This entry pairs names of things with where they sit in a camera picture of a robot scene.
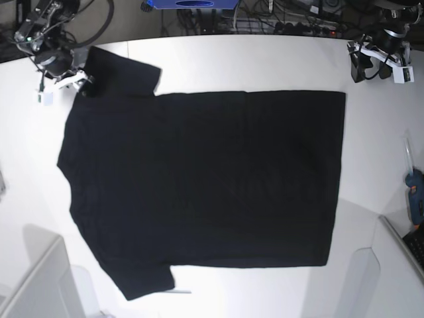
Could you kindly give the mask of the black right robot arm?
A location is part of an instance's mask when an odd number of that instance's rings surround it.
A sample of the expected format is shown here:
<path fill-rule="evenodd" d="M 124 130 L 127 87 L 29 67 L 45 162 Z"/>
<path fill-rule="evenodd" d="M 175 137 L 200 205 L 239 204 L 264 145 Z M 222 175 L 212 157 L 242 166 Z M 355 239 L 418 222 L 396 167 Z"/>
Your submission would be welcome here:
<path fill-rule="evenodd" d="M 79 13 L 80 1 L 39 1 L 14 33 L 13 43 L 42 74 L 38 92 L 47 92 L 45 79 L 54 80 L 54 88 L 74 86 L 85 89 L 93 83 L 82 66 L 76 50 L 83 45 L 65 30 L 65 24 Z"/>

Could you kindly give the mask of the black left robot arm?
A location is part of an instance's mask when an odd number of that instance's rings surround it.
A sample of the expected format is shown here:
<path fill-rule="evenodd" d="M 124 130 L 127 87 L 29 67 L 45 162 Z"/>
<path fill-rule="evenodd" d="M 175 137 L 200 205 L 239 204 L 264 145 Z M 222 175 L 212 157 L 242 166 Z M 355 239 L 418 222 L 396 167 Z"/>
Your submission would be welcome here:
<path fill-rule="evenodd" d="M 395 83 L 413 83 L 411 46 L 406 40 L 411 25 L 423 15 L 420 1 L 373 1 L 381 9 L 381 19 L 368 26 L 359 40 L 347 43 L 350 73 L 355 83 L 375 77 L 392 77 Z"/>

